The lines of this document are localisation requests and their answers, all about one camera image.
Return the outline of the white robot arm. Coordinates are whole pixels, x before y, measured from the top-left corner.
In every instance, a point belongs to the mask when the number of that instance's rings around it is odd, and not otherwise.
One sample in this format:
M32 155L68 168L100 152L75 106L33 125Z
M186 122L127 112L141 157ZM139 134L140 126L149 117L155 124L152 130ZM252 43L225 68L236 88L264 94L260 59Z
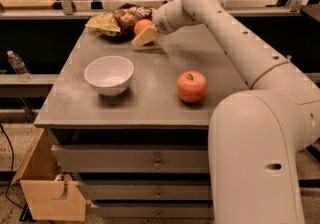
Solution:
M320 138L320 89L224 9L224 0L173 0L139 33L204 24L248 88L215 108L208 155L215 224L305 224L296 154Z

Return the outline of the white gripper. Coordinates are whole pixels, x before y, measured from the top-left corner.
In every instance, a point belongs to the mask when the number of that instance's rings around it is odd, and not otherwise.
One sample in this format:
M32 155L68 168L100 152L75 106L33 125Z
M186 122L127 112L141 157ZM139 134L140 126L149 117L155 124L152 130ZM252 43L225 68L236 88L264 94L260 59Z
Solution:
M183 25L183 9L181 0L172 0L165 3L153 14L152 21L154 26L145 27L135 38L132 44L135 47L144 46L161 34L170 34L177 31Z

